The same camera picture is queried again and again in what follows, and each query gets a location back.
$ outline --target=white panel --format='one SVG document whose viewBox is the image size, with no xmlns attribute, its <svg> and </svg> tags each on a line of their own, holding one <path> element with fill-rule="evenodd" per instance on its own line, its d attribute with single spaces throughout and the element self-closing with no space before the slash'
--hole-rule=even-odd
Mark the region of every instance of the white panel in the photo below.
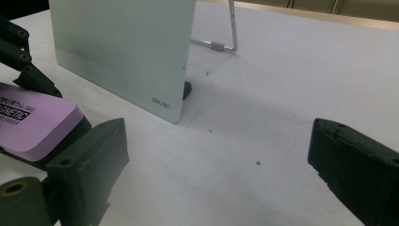
<svg viewBox="0 0 399 226">
<path fill-rule="evenodd" d="M 51 0 L 59 65 L 180 118 L 195 0 Z"/>
</svg>

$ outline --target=white tabletop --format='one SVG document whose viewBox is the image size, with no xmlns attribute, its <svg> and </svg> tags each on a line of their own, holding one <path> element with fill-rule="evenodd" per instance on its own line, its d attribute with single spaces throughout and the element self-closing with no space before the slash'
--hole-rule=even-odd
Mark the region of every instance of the white tabletop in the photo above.
<svg viewBox="0 0 399 226">
<path fill-rule="evenodd" d="M 194 37 L 231 38 L 227 7 L 196 12 Z M 131 162 L 102 225 L 362 225 L 308 165 L 311 127 L 339 121 L 399 150 L 399 33 L 244 8 L 236 17 L 237 54 L 191 46 L 194 90 L 176 124 L 57 66 L 48 11 L 15 21 L 35 65 L 93 125 L 126 121 Z M 23 176 L 45 173 L 0 156 L 1 184 Z"/>
</svg>

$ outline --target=metal rod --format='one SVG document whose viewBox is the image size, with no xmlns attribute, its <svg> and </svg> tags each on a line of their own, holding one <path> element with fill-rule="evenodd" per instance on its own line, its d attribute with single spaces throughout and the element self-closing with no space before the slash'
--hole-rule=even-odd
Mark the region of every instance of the metal rod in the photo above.
<svg viewBox="0 0 399 226">
<path fill-rule="evenodd" d="M 229 0 L 229 9 L 230 9 L 230 19 L 231 19 L 232 47 L 226 46 L 225 44 L 216 41 L 199 40 L 196 38 L 192 38 L 191 43 L 207 47 L 219 52 L 226 52 L 230 54 L 236 52 L 238 49 L 238 39 L 237 39 L 237 26 L 235 23 L 234 0 Z"/>
</svg>

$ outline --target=pink sponge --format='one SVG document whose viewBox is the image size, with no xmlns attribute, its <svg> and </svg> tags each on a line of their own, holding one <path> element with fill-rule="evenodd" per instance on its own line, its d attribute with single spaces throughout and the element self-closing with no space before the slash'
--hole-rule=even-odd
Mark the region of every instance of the pink sponge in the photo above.
<svg viewBox="0 0 399 226">
<path fill-rule="evenodd" d="M 83 119 L 76 103 L 0 83 L 0 147 L 39 161 Z"/>
</svg>

